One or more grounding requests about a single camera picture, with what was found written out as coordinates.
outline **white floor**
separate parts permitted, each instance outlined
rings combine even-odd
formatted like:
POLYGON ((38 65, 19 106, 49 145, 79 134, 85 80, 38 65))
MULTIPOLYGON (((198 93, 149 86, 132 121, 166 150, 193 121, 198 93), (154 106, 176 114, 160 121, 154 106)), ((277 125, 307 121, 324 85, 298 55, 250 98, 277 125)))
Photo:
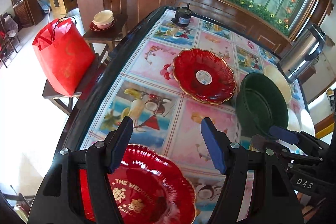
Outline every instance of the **white floor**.
POLYGON ((0 188, 35 194, 53 159, 68 116, 42 97, 46 77, 32 42, 48 16, 19 33, 24 45, 0 68, 0 188))

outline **red bag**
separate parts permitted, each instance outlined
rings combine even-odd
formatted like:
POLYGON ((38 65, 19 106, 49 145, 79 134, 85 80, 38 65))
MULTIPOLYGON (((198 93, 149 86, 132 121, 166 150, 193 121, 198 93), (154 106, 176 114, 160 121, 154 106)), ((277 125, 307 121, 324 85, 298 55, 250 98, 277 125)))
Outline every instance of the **red bag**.
POLYGON ((95 55, 70 18, 57 22, 39 31, 33 48, 54 90, 71 97, 95 55))

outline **red plate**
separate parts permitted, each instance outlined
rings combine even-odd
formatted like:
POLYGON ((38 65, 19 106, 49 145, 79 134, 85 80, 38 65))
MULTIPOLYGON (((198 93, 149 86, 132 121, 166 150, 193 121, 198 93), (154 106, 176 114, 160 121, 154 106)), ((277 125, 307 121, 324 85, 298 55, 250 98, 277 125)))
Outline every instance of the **red plate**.
MULTIPOLYGON (((125 224, 191 224, 195 190, 179 168, 149 148, 129 144, 120 167, 108 174, 125 224)), ((86 170, 80 170, 85 216, 95 221, 86 170)))
POLYGON ((233 71, 224 59, 199 48, 183 50, 174 58, 173 75, 180 88, 201 103, 222 104, 236 89, 233 71))
POLYGON ((91 29, 92 31, 105 31, 105 30, 108 30, 108 29, 110 29, 111 27, 113 27, 114 24, 116 23, 116 21, 117 21, 117 20, 114 19, 113 22, 112 22, 112 25, 111 25, 110 27, 105 28, 105 29, 99 29, 93 22, 91 22, 91 24, 90 24, 90 29, 91 29))

